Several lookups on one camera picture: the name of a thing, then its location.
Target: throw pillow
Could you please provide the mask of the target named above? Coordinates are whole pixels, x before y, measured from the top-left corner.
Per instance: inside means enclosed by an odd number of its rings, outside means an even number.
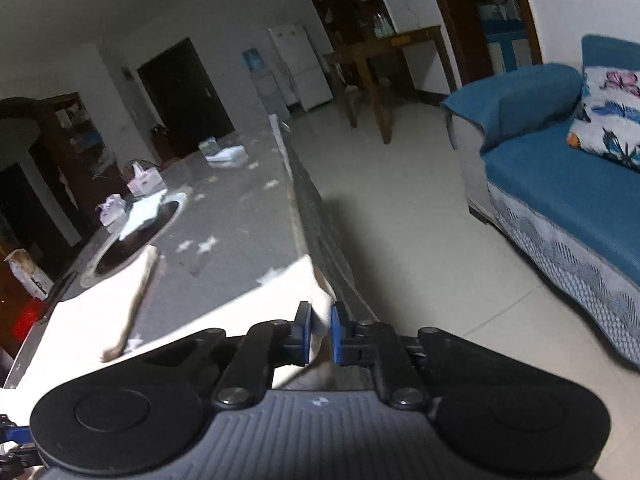
[[[640,72],[586,67],[569,145],[640,171],[639,83]]]

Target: wooden desk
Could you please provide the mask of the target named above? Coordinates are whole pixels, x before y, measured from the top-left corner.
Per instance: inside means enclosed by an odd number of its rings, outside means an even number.
[[[456,90],[456,79],[453,75],[449,54],[447,54],[447,48],[444,44],[444,40],[442,39],[439,25],[419,28],[403,34],[394,34],[385,38],[372,38],[371,40],[363,41],[362,43],[345,45],[336,49],[335,52],[324,56],[326,62],[331,67],[331,79],[334,84],[334,90],[337,94],[336,97],[342,102],[342,106],[347,112],[349,124],[352,128],[355,128],[358,123],[344,92],[344,85],[342,84],[336,65],[340,63],[354,62],[358,67],[358,73],[362,78],[364,87],[367,89],[371,105],[373,106],[373,111],[376,115],[376,122],[380,129],[380,135],[382,135],[383,142],[388,144],[391,142],[391,126],[385,119],[382,105],[380,104],[378,88],[371,77],[367,59],[380,56],[381,54],[388,54],[389,52],[402,49],[406,46],[423,43],[425,41],[433,41],[435,43],[438,56],[440,57],[442,67],[444,68],[445,76],[447,77],[449,90],[453,93]]]

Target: sofa backrest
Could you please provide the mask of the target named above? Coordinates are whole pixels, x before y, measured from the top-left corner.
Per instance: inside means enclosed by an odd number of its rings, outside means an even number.
[[[640,44],[587,34],[582,38],[582,65],[640,70]]]

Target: blue sofa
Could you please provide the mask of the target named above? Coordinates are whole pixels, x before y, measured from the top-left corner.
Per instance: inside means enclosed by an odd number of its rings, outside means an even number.
[[[640,70],[640,44],[585,36],[582,61]],[[470,211],[640,367],[640,173],[567,145],[581,87],[569,66],[530,66],[469,84],[443,107]]]

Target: refrigerator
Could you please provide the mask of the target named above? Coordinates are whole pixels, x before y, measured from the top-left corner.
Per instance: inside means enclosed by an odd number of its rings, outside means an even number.
[[[270,28],[269,32],[305,112],[333,99],[334,95],[303,26],[292,23]]]

